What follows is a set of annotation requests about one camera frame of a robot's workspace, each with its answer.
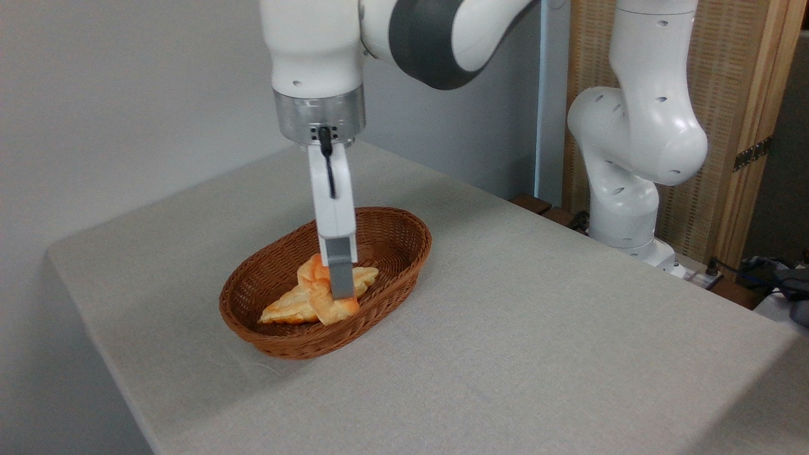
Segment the electrical cable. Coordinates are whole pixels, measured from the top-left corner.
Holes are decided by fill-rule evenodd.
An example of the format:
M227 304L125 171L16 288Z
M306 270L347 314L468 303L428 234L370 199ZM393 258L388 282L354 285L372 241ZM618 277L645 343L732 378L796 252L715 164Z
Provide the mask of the electrical cable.
M712 257L712 258L710 258L710 260L714 264L719 264L720 266L722 266L723 268L729 270L730 272L732 272L734 274L737 274L738 276L740 276L740 277L742 277L744 279L747 279L749 281L753 281L755 283L763 284L766 287L777 287L778 289L780 289L782 291L794 292L795 294L800 294L800 295L806 294L806 291L803 290L803 289L798 289L798 288L795 288L795 287L785 286L783 283L776 283L776 282L773 282L773 281L768 281L768 280L765 280L765 279L760 279L760 278L754 277L752 275L748 275L748 274L744 273L741 270L738 270L738 269L736 269L734 267L731 267L731 266L727 265L726 263L724 263L722 261L719 261L716 257ZM789 279L791 279L792 281L798 281L798 282L801 282L801 283L809 283L809 280L805 280L805 279L799 279L799 278L789 278Z

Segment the white wall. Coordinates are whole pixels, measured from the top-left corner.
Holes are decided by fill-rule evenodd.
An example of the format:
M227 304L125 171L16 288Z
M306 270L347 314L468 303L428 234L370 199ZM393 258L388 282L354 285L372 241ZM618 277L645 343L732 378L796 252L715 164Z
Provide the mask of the white wall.
M0 11L0 453L148 453L44 250L288 144L257 1ZM372 62L362 138L503 197L530 192L537 17L452 93Z

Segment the robotic arm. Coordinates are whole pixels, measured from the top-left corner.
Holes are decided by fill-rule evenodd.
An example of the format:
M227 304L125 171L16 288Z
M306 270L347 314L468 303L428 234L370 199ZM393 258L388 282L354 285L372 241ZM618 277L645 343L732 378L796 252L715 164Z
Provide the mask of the robotic arm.
M365 126L364 56L433 88L461 87L534 2L260 0L281 132L309 156L335 298L354 294L356 219L345 148ZM591 182L591 236L664 269L674 253L654 240L653 182L682 183L707 150L685 79L696 8L697 0L618 0L610 61L623 90L588 89L569 115Z
M320 252L336 299L354 295L346 146L365 127L364 54L448 90L474 78L533 0L260 0L281 132L309 156Z
M593 87L570 106L568 126L590 180L590 237L680 274L654 238L654 183L679 185L708 141L688 97L686 60L697 0L618 0L610 63L621 89Z

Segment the brown woven basket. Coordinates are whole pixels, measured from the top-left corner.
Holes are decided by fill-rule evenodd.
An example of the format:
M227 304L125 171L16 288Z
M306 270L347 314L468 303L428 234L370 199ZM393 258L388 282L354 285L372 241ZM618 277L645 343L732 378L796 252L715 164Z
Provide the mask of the brown woven basket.
M311 221L242 262L222 289L219 312L244 341L272 357L311 359L328 354L366 333L405 301L431 245L427 226L410 212L358 208L357 265L379 269L376 283L359 300L359 312L331 325L257 323L267 305L298 283L298 267L318 253L317 227Z

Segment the croissant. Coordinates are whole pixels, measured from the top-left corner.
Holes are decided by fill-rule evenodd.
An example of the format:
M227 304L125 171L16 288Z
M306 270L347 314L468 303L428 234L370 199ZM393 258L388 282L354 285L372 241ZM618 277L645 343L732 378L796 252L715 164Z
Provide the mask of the croissant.
M321 321L325 325L342 321L359 311L357 299L374 284L379 270L374 267L354 267L354 298L334 300L328 267L316 254L298 268L298 286L264 309L259 322L302 324Z

